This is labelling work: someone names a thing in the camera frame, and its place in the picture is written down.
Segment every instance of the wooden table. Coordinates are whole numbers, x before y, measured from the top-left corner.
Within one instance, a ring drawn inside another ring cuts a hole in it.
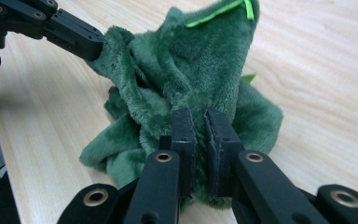
[[[59,1],[102,32],[156,30],[171,6],[211,1]],[[244,73],[280,106],[271,158],[298,187],[337,183],[358,190],[358,2],[261,2]],[[109,123],[111,83],[48,41],[9,34],[1,50],[0,143],[22,223],[55,223],[77,192],[111,178],[84,167],[84,146]],[[196,204],[180,223],[235,223],[232,212]]]

